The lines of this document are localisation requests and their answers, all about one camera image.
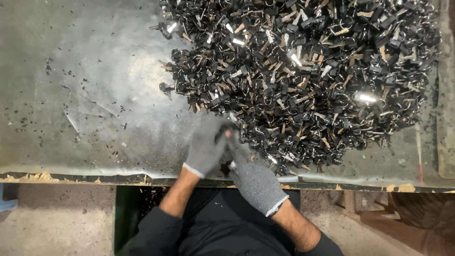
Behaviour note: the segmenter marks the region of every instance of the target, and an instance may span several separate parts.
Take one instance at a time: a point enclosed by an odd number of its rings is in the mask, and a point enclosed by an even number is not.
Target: black shirt
[[[243,205],[239,198],[235,205],[242,210],[254,208]],[[132,256],[341,256],[339,247],[322,233],[319,243],[308,252],[295,252],[283,230],[268,218],[268,222],[236,217],[223,195],[217,195],[210,204],[190,219],[170,216],[158,207],[140,222],[139,233],[130,247]]]

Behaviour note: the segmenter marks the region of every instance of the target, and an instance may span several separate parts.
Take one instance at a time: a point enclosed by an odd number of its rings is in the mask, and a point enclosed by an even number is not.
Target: forearm
[[[200,178],[185,167],[169,192],[164,196],[159,208],[177,218],[182,218],[188,199]]]
[[[297,251],[304,252],[313,249],[321,238],[321,231],[302,216],[289,199],[283,202],[272,219],[286,231]]]

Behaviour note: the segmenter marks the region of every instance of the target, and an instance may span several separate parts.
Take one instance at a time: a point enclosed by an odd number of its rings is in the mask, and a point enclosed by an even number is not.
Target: glove
[[[247,162],[243,155],[236,154],[235,169],[230,174],[245,200],[266,217],[289,197],[269,168]]]
[[[231,127],[235,125],[224,118],[212,118],[201,123],[193,134],[190,142],[190,149],[183,167],[203,179],[220,162],[226,149],[226,144],[232,132]]]

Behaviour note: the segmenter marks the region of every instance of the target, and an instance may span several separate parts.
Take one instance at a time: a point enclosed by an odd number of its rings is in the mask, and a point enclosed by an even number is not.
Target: worn table edge
[[[47,173],[17,173],[0,174],[0,183],[45,183],[45,184],[100,184],[100,185],[135,185],[135,186],[162,186],[174,184],[175,179],[152,179],[145,174],[115,175],[115,176],[83,176]],[[235,188],[232,181],[201,180],[198,187],[205,188]],[[416,187],[411,184],[390,185],[387,187],[363,186],[355,184],[337,184],[321,182],[284,182],[283,189],[313,189],[313,190],[355,190],[376,192],[417,192],[417,193],[455,193],[452,188]]]

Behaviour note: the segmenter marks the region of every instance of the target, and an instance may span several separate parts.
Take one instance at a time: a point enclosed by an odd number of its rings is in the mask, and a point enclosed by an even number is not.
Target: scratched metal surface
[[[168,41],[148,30],[162,20],[158,4],[142,0],[4,2],[0,173],[176,177],[203,114],[187,111],[186,98],[173,94],[169,101],[158,89],[172,82],[159,60],[169,61],[174,48],[191,48],[186,40]],[[390,148],[371,143],[364,151],[349,150],[340,166],[324,173],[310,166],[298,175],[330,183],[455,187],[437,173],[436,69],[432,74],[420,124],[424,184],[414,127],[396,133]],[[220,172],[209,178],[224,179]]]

